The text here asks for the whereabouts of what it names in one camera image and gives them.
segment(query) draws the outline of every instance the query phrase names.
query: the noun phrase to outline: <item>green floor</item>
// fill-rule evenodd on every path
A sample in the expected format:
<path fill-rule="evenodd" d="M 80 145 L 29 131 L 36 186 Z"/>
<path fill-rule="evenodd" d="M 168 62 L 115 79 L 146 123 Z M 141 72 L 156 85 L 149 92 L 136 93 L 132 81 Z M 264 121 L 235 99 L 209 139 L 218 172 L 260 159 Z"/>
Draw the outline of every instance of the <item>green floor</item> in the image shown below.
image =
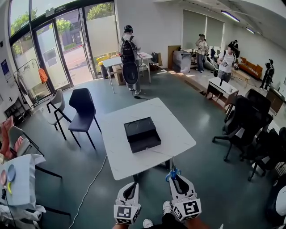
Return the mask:
<path fill-rule="evenodd" d="M 99 125 L 104 114 L 144 101 L 134 99 L 125 86 L 114 85 L 116 93 L 113 94 L 108 80 L 92 81 L 76 88 L 83 87 L 87 87 L 92 94 Z M 71 93 L 72 89 L 64 92 L 67 104 L 64 113 L 70 119 L 75 114 L 75 110 L 68 105 Z M 252 182 L 248 182 L 251 165 L 247 161 L 239 161 L 239 151 L 235 147 L 229 156 L 230 162 L 223 161 L 229 143 L 211 142 L 213 136 L 222 134 L 223 111 L 168 73 L 153 74 L 151 84 L 143 82 L 142 97 L 159 97 L 197 142 L 195 147 L 176 157 L 176 165 L 195 186 L 202 203 L 202 220 L 214 229 L 222 223 L 225 229 L 269 228 L 264 208 L 275 173 L 267 173 L 264 178 L 255 175 Z M 67 130 L 67 121 L 62 120 L 67 136 L 65 141 L 61 132 L 45 120 L 45 113 L 47 109 L 44 106 L 44 111 L 39 109 L 23 123 L 22 128 L 46 156 L 46 162 L 41 167 L 63 176 L 61 180 L 36 171 L 37 202 L 71 213 L 70 218 L 47 212 L 42 219 L 42 228 L 67 229 L 88 185 L 101 168 L 106 156 L 105 147 L 94 122 L 89 133 L 97 151 L 92 148 L 86 134 L 76 133 L 82 146 L 80 149 Z M 163 202 L 171 200 L 170 189 L 164 179 L 166 174 L 163 169 L 153 168 L 140 175 L 142 211 L 130 228 L 142 228 L 145 218 L 160 223 Z M 115 181 L 107 160 L 102 173 L 90 188 L 73 228 L 112 228 L 113 205 L 118 191 L 132 181 L 132 177 Z"/>

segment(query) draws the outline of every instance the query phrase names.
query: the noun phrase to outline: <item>white shoe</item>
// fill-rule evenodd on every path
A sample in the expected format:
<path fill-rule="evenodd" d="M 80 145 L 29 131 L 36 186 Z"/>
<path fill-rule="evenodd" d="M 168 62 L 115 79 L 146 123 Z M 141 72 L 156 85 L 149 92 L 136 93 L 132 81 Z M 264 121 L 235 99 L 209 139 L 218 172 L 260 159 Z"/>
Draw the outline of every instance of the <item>white shoe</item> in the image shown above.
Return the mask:
<path fill-rule="evenodd" d="M 172 212 L 172 206 L 170 201 L 166 201 L 163 204 L 163 215 L 165 215 L 166 213 L 171 213 Z"/>
<path fill-rule="evenodd" d="M 144 228 L 148 228 L 148 227 L 152 227 L 152 226 L 154 226 L 154 225 L 153 225 L 153 223 L 152 223 L 151 220 L 145 219 L 145 220 L 143 221 L 143 227 L 144 227 Z"/>
<path fill-rule="evenodd" d="M 140 92 L 141 92 L 141 90 L 140 91 L 135 91 L 135 95 L 139 95 Z"/>

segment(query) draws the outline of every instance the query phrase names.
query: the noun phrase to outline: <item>ceiling light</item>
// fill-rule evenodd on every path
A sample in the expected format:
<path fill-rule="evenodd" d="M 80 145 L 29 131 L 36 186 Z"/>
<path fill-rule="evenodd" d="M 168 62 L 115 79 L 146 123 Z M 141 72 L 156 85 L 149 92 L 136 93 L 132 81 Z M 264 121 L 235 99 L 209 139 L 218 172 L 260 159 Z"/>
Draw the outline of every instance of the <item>ceiling light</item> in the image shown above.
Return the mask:
<path fill-rule="evenodd" d="M 228 16 L 228 17 L 230 17 L 232 20 L 235 20 L 235 21 L 237 21 L 237 22 L 240 22 L 240 20 L 239 19 L 237 19 L 235 16 L 232 16 L 230 13 L 228 13 L 228 12 L 226 12 L 226 11 L 221 11 L 225 16 Z"/>
<path fill-rule="evenodd" d="M 253 32 L 250 28 L 246 28 L 249 32 L 255 34 L 255 32 Z"/>

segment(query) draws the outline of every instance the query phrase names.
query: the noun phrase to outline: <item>black backpack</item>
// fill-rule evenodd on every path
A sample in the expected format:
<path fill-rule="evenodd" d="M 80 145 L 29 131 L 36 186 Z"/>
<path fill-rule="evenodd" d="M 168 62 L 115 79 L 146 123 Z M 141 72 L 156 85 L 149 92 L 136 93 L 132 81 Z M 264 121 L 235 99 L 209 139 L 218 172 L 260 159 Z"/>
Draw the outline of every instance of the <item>black backpack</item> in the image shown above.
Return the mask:
<path fill-rule="evenodd" d="M 132 42 L 134 36 L 130 37 L 130 40 L 122 40 L 121 45 L 121 61 L 123 64 L 135 62 L 134 51 L 137 51 L 136 45 Z"/>

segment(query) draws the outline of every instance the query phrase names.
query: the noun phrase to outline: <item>cap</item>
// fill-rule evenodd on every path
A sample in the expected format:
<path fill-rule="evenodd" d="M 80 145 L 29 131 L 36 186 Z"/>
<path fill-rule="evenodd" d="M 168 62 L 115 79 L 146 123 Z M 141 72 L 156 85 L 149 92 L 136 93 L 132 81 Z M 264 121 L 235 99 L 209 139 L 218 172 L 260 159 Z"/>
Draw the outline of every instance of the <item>cap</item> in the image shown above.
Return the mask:
<path fill-rule="evenodd" d="M 233 50 L 233 51 L 236 50 L 236 48 L 234 48 L 233 44 L 229 44 L 228 46 L 231 48 L 231 50 Z"/>
<path fill-rule="evenodd" d="M 132 28 L 132 26 L 130 26 L 130 25 L 126 25 L 126 26 L 124 27 L 124 32 L 125 32 L 125 33 L 131 32 L 132 30 L 133 30 L 133 28 Z"/>

